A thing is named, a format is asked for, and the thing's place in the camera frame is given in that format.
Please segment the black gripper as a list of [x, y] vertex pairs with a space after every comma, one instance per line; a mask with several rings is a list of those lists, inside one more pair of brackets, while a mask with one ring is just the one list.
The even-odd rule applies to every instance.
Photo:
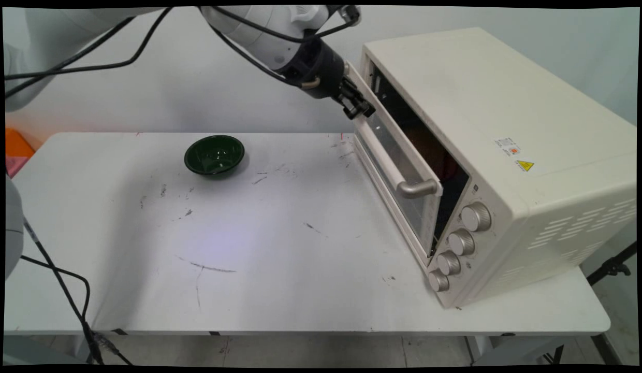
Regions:
[[372, 116], [375, 108], [357, 86], [345, 78], [345, 62], [320, 38], [300, 44], [286, 64], [286, 82], [314, 99], [332, 98], [341, 101], [345, 115], [353, 120], [359, 115]]

